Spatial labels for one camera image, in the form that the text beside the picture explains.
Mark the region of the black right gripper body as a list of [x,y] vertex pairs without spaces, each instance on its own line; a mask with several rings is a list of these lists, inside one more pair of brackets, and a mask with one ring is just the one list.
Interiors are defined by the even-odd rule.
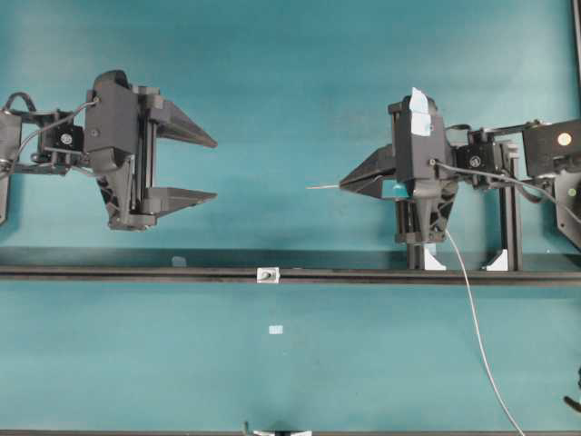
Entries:
[[408,194],[404,200],[407,229],[399,239],[405,243],[434,243],[443,239],[458,183],[451,171],[438,166],[452,164],[453,158],[435,101],[428,96],[431,135],[416,136],[410,131],[410,97],[411,93],[388,108],[396,156],[395,178]]

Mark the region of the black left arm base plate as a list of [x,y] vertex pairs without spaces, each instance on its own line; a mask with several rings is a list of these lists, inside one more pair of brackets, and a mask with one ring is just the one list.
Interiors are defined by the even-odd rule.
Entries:
[[7,221],[10,193],[10,177],[2,176],[0,181],[0,224]]

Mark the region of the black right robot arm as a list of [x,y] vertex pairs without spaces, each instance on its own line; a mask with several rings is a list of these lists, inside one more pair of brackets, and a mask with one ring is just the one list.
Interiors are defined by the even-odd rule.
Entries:
[[540,203],[550,195],[562,172],[580,170],[580,123],[544,124],[535,120],[500,128],[473,129],[460,142],[448,139],[448,127],[435,101],[419,89],[388,108],[392,141],[377,149],[340,181],[340,189],[384,199],[384,181],[404,186],[392,195],[400,208],[400,243],[439,243],[461,182],[476,190],[516,187]]

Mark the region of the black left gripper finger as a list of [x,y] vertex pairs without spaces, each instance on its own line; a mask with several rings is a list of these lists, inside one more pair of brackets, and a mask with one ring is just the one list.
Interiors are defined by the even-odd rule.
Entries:
[[156,136],[215,148],[218,143],[172,101],[155,101],[149,118],[157,126]]
[[141,202],[141,213],[174,213],[187,207],[193,207],[208,202],[216,197],[216,193],[206,193],[172,187],[151,187],[146,189]]

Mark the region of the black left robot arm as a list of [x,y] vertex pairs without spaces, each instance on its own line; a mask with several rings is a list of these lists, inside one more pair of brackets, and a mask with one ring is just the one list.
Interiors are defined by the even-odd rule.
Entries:
[[216,193],[154,183],[158,139],[214,148],[216,141],[155,87],[131,84],[122,70],[95,78],[73,111],[39,111],[25,92],[1,108],[1,211],[12,175],[95,179],[116,231],[145,231],[170,213],[209,202]]

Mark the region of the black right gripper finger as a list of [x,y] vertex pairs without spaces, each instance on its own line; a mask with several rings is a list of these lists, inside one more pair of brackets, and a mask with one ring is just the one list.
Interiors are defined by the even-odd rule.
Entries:
[[353,181],[362,181],[377,176],[391,177],[396,173],[396,156],[392,144],[378,148],[352,173]]
[[402,187],[396,183],[395,177],[384,173],[350,174],[340,181],[340,189],[380,200],[393,200],[402,197]]

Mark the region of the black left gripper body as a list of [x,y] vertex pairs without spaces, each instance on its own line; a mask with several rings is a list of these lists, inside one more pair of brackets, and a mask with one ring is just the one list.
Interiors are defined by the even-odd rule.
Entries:
[[98,102],[87,109],[84,152],[96,175],[108,225],[112,230],[144,231],[157,224],[143,201],[152,181],[147,178],[149,125],[147,90],[128,82],[122,70],[100,74],[88,94]]

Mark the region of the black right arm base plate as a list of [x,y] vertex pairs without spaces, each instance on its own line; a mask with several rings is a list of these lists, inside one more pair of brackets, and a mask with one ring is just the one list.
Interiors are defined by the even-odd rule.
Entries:
[[[562,172],[555,179],[555,197],[577,218],[580,217],[580,173]],[[557,229],[580,250],[580,223],[563,208],[556,207]]]

